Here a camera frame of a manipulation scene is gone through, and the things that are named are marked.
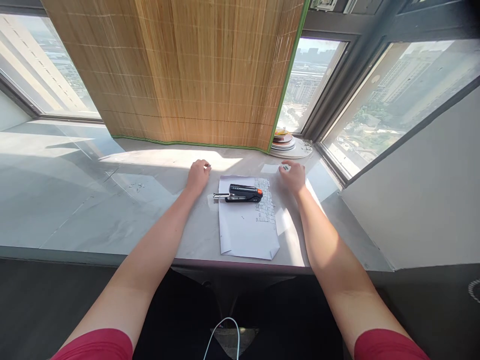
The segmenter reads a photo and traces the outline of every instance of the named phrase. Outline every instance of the red sleeve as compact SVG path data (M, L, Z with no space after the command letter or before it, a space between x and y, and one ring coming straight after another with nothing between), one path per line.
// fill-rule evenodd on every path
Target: red sleeve
M132 360L130 338L118 329L87 332L62 347L51 360Z
M355 360L429 360L408 337L391 330L374 329L358 337Z

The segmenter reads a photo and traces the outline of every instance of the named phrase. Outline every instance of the roll-up bamboo shade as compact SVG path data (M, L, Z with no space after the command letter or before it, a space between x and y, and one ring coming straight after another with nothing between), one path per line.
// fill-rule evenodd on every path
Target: roll-up bamboo shade
M270 150L304 0L42 0L114 137Z

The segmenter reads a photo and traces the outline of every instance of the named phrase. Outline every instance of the green edge trim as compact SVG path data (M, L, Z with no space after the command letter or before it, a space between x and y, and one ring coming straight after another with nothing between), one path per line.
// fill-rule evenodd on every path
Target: green edge trim
M207 144L201 142L186 142L186 141L159 141L159 140L152 140L145 137L135 137L135 136L128 136L128 135L112 135L114 139L132 139L132 140L140 140L146 141L150 143L162 144L162 145L198 145L198 146L206 146L212 148L231 148L231 149L247 149L247 150L258 150L262 153L268 154L266 150L263 150L259 147L253 146L235 146L235 145L219 145L219 144Z
M273 124L273 129L271 130L270 144L268 145L268 151L266 152L267 154L270 154L270 148L272 147L272 142L274 141L275 130L277 129L280 112L282 111L282 105L284 104L284 98L287 92L290 74L292 72L292 67L294 66L295 53L297 52L297 46L299 45L299 40L302 36L302 30L304 29L305 19L307 18L307 11L309 10L309 4L310 0L305 0L305 2L303 3L300 22L298 23L298 29L296 31L295 42L293 43L293 48L291 49L290 64L288 64L288 71L285 76L285 82L283 83L283 91L281 92L280 102L278 103L278 110L276 111L275 123Z

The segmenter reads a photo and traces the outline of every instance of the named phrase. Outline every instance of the stack of plates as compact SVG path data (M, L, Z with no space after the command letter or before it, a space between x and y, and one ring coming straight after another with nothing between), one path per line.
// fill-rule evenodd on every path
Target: stack of plates
M277 128L271 143L271 149L279 152L289 151L295 148L295 138L284 128Z
M284 159L300 159L312 153L312 146L292 136L284 128L277 128L273 136L270 155Z

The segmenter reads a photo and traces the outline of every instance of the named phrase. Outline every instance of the white cable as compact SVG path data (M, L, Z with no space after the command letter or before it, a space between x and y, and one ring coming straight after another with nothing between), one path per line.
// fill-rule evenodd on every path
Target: white cable
M477 286L477 285L480 285L480 279L477 279L477 280L473 280L471 283L468 284L468 293L470 294L470 296L472 298L474 298L476 300L477 303L480 304L480 299L478 297L475 296L474 294L474 288Z
M209 346L210 346L210 342L212 341L212 338L214 337L214 333L215 333L215 330L217 330L217 328L220 326L221 323L223 323L225 320L227 319L230 319L232 320L234 323L235 323L235 326L236 326L236 333L238 334L238 343L236 345L236 360L239 360L239 353L240 353L240 329L239 329L239 326L237 324L237 322L232 319L231 317L226 317L224 318L222 321L220 321L216 326L215 328L213 329L213 331L211 332L211 335L210 335L210 340L208 340L208 345L206 346L206 350L205 350L205 355L203 356L203 360L205 360L205 358L207 357L207 352L209 351Z

